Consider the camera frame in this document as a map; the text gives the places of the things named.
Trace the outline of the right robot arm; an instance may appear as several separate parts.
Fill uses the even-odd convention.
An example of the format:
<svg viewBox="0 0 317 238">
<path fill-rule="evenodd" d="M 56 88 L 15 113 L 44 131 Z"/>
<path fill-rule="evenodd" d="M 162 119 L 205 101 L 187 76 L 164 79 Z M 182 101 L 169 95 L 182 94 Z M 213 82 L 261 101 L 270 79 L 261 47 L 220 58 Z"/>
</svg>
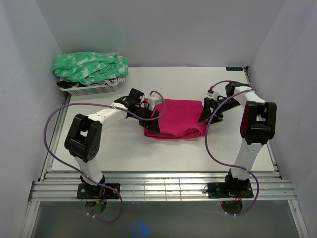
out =
<svg viewBox="0 0 317 238">
<path fill-rule="evenodd" d="M 208 183 L 205 192 L 209 198 L 252 198 L 250 172 L 260 150 L 275 135 L 277 105 L 260 98 L 249 84 L 230 80 L 226 84 L 225 96 L 210 87 L 199 121 L 207 125 L 221 122 L 225 111 L 242 106 L 242 142 L 224 182 Z"/>
</svg>

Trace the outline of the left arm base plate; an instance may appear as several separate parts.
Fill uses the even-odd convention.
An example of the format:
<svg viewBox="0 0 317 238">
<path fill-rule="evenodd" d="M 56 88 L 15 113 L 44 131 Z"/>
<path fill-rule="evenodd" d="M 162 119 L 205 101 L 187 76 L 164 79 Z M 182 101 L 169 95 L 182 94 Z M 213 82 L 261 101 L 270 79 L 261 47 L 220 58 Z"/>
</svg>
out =
<svg viewBox="0 0 317 238">
<path fill-rule="evenodd" d="M 118 199 L 119 195 L 112 189 L 90 184 L 79 184 L 77 189 L 77 199 Z"/>
</svg>

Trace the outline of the pink trousers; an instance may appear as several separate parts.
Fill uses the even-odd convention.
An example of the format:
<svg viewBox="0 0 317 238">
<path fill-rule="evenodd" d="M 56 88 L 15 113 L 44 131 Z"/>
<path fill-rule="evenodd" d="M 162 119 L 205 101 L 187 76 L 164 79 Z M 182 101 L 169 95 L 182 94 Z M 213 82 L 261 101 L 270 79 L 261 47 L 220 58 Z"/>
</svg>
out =
<svg viewBox="0 0 317 238">
<path fill-rule="evenodd" d="M 166 109 L 158 119 L 160 133 L 144 129 L 155 139 L 192 139 L 206 134 L 206 122 L 199 122 L 203 104 L 197 100 L 165 99 Z"/>
</svg>

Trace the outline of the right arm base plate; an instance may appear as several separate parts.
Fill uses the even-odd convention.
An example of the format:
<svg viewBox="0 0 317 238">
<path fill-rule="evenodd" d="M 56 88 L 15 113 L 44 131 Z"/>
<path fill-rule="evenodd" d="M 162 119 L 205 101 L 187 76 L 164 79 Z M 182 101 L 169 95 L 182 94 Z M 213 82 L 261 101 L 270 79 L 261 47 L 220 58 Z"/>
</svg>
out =
<svg viewBox="0 0 317 238">
<path fill-rule="evenodd" d="M 244 188 L 228 188 L 224 182 L 210 182 L 203 188 L 208 198 L 253 198 L 253 190 L 249 183 Z"/>
</svg>

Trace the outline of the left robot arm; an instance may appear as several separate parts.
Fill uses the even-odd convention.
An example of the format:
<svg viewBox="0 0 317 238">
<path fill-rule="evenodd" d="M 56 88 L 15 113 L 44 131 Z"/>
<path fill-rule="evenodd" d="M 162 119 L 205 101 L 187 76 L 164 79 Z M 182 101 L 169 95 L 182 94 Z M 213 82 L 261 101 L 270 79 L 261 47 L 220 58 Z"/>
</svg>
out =
<svg viewBox="0 0 317 238">
<path fill-rule="evenodd" d="M 159 133 L 158 118 L 161 113 L 155 110 L 159 104 L 165 106 L 162 97 L 150 95 L 145 99 L 143 92 L 133 88 L 127 96 L 114 100 L 105 109 L 87 116 L 77 114 L 74 117 L 64 146 L 83 172 L 82 184 L 92 197 L 100 198 L 106 191 L 105 177 L 96 159 L 102 131 L 123 119 L 133 117 L 138 119 L 143 128 Z"/>
</svg>

